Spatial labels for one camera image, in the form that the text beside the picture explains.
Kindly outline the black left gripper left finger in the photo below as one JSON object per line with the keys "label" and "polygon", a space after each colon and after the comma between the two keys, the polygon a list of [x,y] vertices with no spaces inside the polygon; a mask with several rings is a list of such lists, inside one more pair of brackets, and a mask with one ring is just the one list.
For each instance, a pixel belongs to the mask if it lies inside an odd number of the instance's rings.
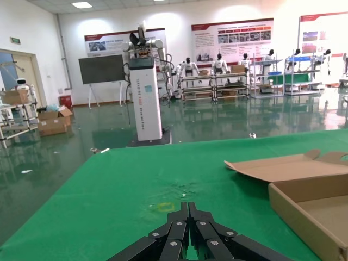
{"label": "black left gripper left finger", "polygon": [[167,222],[109,260],[184,260],[189,246],[188,204],[167,215]]}

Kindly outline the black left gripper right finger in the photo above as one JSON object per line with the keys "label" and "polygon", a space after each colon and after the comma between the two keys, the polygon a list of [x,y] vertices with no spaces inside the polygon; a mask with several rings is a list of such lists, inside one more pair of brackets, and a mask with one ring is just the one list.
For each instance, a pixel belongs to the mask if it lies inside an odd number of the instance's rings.
{"label": "black left gripper right finger", "polygon": [[189,203],[189,233],[199,260],[289,260],[290,258],[215,222]]}

